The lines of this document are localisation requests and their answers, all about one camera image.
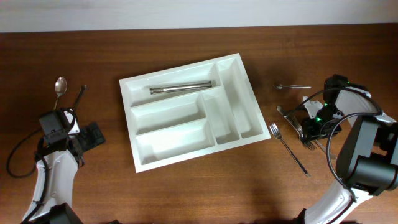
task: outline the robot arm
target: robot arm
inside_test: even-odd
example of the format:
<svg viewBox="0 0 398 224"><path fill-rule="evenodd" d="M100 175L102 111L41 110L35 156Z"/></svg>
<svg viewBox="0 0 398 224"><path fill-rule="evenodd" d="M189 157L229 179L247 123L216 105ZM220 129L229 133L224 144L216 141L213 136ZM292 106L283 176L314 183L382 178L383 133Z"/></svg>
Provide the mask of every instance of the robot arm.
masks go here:
<svg viewBox="0 0 398 224"><path fill-rule="evenodd" d="M39 119L45 135L36 152L36 187L23 223L81 223L71 209L73 180L80 161L84 165L83 153L105 142L96 123L79 128L75 111L85 88L73 109L53 110Z"/></svg>
<svg viewBox="0 0 398 224"><path fill-rule="evenodd" d="M350 83L346 77L334 75L328 78L323 92L324 104L309 101L306 96L303 99L302 105L308 117L302 120L301 126L294 126L296 131L301 131L303 137L300 140L305 143L327 138L332 131L332 136L338 134L341 128L334 126L343 116L380 112L374 102L370 102L370 96L365 87ZM295 120L292 113L282 114L288 121ZM335 180L320 201L301 212L298 223L340 223L362 202L383 190L394 190L398 185L398 152L394 154L394 149L398 147L397 123L384 113L380 116L352 117L348 121L353 128L336 161L336 174L347 189ZM387 154L373 153L373 145L380 146ZM355 195L355 200L352 200L351 193Z"/></svg>
<svg viewBox="0 0 398 224"><path fill-rule="evenodd" d="M45 193L44 203L39 210L30 218L35 220L50 211L54 205L67 203L72 205L73 179L78 170L76 159L69 150L56 151L44 157L49 166L47 175L49 176L47 190ZM42 161L37 162L37 181L32 203L24 215L24 219L36 207L39 198L42 196L44 187L44 164Z"/></svg>

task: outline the spoon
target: spoon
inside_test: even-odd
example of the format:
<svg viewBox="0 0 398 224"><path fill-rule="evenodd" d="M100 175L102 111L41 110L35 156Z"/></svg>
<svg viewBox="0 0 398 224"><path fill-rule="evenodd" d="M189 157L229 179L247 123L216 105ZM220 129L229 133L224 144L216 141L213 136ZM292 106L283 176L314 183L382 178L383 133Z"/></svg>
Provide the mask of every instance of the spoon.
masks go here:
<svg viewBox="0 0 398 224"><path fill-rule="evenodd" d="M282 85L282 84L279 84L279 83L274 83L274 87L276 89L278 89L278 90L281 90L283 88L311 88L311 86L301 86L301 85L288 85L288 86L285 86L285 85Z"/></svg>
<svg viewBox="0 0 398 224"><path fill-rule="evenodd" d="M57 108L58 99L67 91L67 80L63 77L59 77L55 82L55 92L57 93L57 100L55 100L54 109Z"/></svg>

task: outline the silver fork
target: silver fork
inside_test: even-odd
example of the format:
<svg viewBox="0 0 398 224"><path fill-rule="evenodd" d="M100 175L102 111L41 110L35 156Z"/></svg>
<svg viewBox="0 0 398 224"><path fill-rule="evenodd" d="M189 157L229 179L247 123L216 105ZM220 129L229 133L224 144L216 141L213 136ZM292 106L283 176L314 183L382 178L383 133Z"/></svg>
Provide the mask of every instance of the silver fork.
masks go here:
<svg viewBox="0 0 398 224"><path fill-rule="evenodd" d="M308 148L311 151L314 151L317 149L311 142L303 142L303 146Z"/></svg>
<svg viewBox="0 0 398 224"><path fill-rule="evenodd" d="M276 126L275 123L269 126L269 129L271 130L271 133L274 135L276 139L279 139L283 145L286 147L290 155L293 157L294 161L297 163L298 166L300 166L301 170L304 172L304 174L307 177L311 177L311 175L305 170L304 166L301 164L301 162L296 158L296 156L293 154L293 152L290 150L290 148L286 145L285 141L282 139L282 134L280 133L278 127Z"/></svg>

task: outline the wooden table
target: wooden table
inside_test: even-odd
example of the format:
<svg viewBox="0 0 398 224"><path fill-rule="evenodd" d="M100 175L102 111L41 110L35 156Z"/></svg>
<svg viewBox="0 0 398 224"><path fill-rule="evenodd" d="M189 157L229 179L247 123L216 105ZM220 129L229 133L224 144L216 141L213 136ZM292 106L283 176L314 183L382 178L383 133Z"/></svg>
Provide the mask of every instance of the wooden table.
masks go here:
<svg viewBox="0 0 398 224"><path fill-rule="evenodd" d="M275 139L136 174L119 79L236 52L266 122L280 127L312 178ZM334 73L368 87L398 119L398 24L0 34L0 222L17 223L28 209L37 174L12 179L6 159L52 109L58 77L68 82L59 106L71 106L80 86L88 85L80 125L97 121L107 140L85 154L86 165L75 176L73 209L84 223L275 223L296 217L320 199L333 177L321 150L304 148L275 108L293 108ZM278 91L274 82L313 88ZM336 154L348 124L343 129L333 140ZM37 139L16 153L14 172L32 167ZM347 219L396 223L398 190L363 203Z"/></svg>

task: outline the black cable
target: black cable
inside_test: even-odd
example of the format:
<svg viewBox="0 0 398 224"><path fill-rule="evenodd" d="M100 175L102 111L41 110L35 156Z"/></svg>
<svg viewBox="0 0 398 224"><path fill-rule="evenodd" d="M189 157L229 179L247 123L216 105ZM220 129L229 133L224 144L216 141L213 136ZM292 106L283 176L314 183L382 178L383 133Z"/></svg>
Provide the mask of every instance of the black cable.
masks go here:
<svg viewBox="0 0 398 224"><path fill-rule="evenodd" d="M323 128L325 128L325 126L326 126L328 123L337 122L337 121L338 121L338 119L331 119L330 121L327 121L327 122L322 126L322 128L319 130L319 136L321 136L322 131L323 131Z"/></svg>
<svg viewBox="0 0 398 224"><path fill-rule="evenodd" d="M60 110L62 112L66 111L72 115L73 119L72 119L72 122L69 123L69 125L73 128L73 126L75 125L75 122L78 121L76 113L71 108L61 108Z"/></svg>
<svg viewBox="0 0 398 224"><path fill-rule="evenodd" d="M354 202L356 202L356 200L353 200L351 198L351 200L348 202L348 205L334 219L332 219L330 222L328 222L328 224L333 224L337 219L339 219L344 213L346 213L348 211L349 208L351 208L351 206L354 204Z"/></svg>
<svg viewBox="0 0 398 224"><path fill-rule="evenodd" d="M33 165L33 169L32 169L29 173L24 174L24 175L15 175L15 174L13 174L13 173L11 172L11 170L10 170L10 162L11 162L11 158L12 158L12 156L14 155L14 153L17 151L17 149L19 149L19 146L21 146L22 143L24 143L26 140L28 140L29 138L31 138L33 135L37 134L37 133L40 132L41 130L42 130L42 129L39 128L39 129L35 130L34 132L30 133L26 138L24 138L22 141L20 141L20 142L12 149L10 155L8 156L7 164L6 164L7 173L8 173L11 177L13 177L13 178L24 178L24 177L28 177L28 176L32 175L32 174L35 172L35 170L36 170L36 164Z"/></svg>
<svg viewBox="0 0 398 224"><path fill-rule="evenodd" d="M290 110L290 111L285 112L285 113L283 114L283 116L288 116L288 115L294 113L295 111L299 110L306 102L308 102L308 101L311 100L312 98L316 97L317 95L319 95L319 94L321 94L321 93L324 93L324 92L326 92L326 91L331 91L331 90L343 90L343 91L350 91L350 92L353 92L353 93L357 93L358 95L362 96L363 98L369 100L369 101L376 107L376 109L377 109L378 111L382 111L382 109L380 108L380 106L379 106L372 98L368 97L368 96L367 96L365 93L363 93L363 92L360 92L360 91L358 91L358 90L353 90L353 89L350 89L350 88L327 88L327 89L320 90L320 91L314 93L313 95L311 95L310 97L308 97L306 100L304 100L301 104L299 104L296 108L294 108L294 109L292 109L292 110Z"/></svg>
<svg viewBox="0 0 398 224"><path fill-rule="evenodd" d="M43 186L43 191L42 195L40 196L40 200L36 202L36 207L29 213L28 216L25 217L25 219L21 222L21 224L26 224L32 218L36 212L39 210L39 208L43 205L44 203L44 198L45 194L47 193L47 184L49 182L49 176L47 175L47 172L49 171L49 165L47 164L47 161L44 159L42 155L40 155L38 152L35 152L35 156L38 157L44 165L44 186Z"/></svg>

